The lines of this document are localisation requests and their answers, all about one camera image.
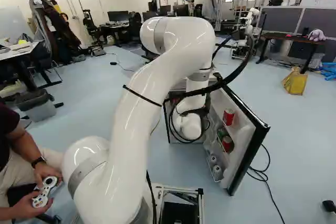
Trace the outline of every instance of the whiteboard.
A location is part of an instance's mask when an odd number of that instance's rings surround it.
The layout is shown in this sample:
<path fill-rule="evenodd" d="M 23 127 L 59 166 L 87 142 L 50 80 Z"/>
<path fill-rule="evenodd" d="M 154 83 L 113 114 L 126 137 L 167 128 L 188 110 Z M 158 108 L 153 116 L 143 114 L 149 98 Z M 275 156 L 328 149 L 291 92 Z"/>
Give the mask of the whiteboard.
<path fill-rule="evenodd" d="M 0 38 L 9 37 L 10 42 L 15 42 L 23 33 L 27 34 L 31 38 L 34 37 L 20 8 L 0 8 Z"/>

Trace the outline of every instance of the khaki pants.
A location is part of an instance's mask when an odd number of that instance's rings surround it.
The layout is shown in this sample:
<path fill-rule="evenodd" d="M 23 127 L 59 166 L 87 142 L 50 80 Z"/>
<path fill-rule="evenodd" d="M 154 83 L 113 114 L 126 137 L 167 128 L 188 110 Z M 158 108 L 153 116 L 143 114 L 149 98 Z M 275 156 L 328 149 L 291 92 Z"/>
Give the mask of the khaki pants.
<path fill-rule="evenodd" d="M 61 153 L 40 148 L 47 164 L 60 170 L 63 155 Z M 10 149 L 7 165 L 0 172 L 0 207 L 8 207 L 7 190 L 14 186 L 35 183 L 34 170 L 29 162 Z M 0 224 L 11 224 L 12 221 L 0 221 Z"/>

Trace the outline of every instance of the light blue floor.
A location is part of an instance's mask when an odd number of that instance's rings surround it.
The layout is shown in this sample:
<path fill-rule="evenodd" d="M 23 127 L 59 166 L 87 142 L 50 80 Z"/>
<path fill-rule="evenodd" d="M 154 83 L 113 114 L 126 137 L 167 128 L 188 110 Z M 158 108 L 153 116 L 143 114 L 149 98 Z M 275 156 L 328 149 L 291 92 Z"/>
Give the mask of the light blue floor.
<path fill-rule="evenodd" d="M 106 51 L 117 53 L 124 68 L 136 69 L 143 64 L 138 55 L 124 49 L 110 47 Z M 29 127 L 39 145 L 65 151 L 85 136 L 110 137 L 112 115 L 122 85 L 131 74 L 111 66 L 109 62 L 115 58 L 89 58 L 59 69 L 64 82 L 48 91 L 65 106 L 53 118 Z M 231 60 L 226 49 L 215 59 L 223 76 L 239 63 Z M 336 216 L 320 207 L 324 199 L 336 200 L 336 83 L 309 73 L 304 95 L 289 95 L 280 83 L 288 73 L 288 69 L 251 62 L 230 87 L 271 125 L 264 141 L 272 159 L 267 174 L 286 223 L 336 223 Z M 263 183 L 246 176 L 236 195 L 229 197 L 213 182 L 201 146 L 168 144 L 163 118 L 151 137 L 150 149 L 153 182 L 204 188 L 206 223 L 281 223 Z M 266 154 L 260 150 L 253 166 L 263 168 L 265 164 Z M 56 193 L 53 212 L 63 223 L 69 223 L 76 212 L 65 187 Z"/>

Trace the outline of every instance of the fridge door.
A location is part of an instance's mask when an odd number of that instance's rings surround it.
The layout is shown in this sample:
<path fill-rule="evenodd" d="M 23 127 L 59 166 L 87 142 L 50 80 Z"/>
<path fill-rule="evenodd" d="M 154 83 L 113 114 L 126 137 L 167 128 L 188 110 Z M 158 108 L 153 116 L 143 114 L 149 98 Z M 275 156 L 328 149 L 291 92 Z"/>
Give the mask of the fridge door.
<path fill-rule="evenodd" d="M 206 132 L 204 148 L 208 154 L 208 164 L 215 181 L 221 188 L 227 189 L 232 196 L 241 183 L 253 158 L 258 152 L 270 126 L 257 117 L 251 109 L 228 87 L 210 94 L 211 109 L 209 120 L 210 130 Z M 224 111 L 234 111 L 233 122 L 227 126 L 224 122 Z M 223 171 L 218 176 L 214 171 L 214 163 L 210 157 L 216 157 L 216 164 Z"/>

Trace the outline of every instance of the plastic bin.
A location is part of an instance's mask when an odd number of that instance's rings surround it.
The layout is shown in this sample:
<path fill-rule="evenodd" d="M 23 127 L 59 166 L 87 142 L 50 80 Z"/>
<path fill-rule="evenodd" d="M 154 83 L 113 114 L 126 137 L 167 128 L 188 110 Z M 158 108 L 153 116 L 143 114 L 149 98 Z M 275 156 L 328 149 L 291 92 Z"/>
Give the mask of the plastic bin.
<path fill-rule="evenodd" d="M 39 122 L 56 114 L 46 90 L 25 93 L 16 100 L 16 106 L 34 122 Z"/>

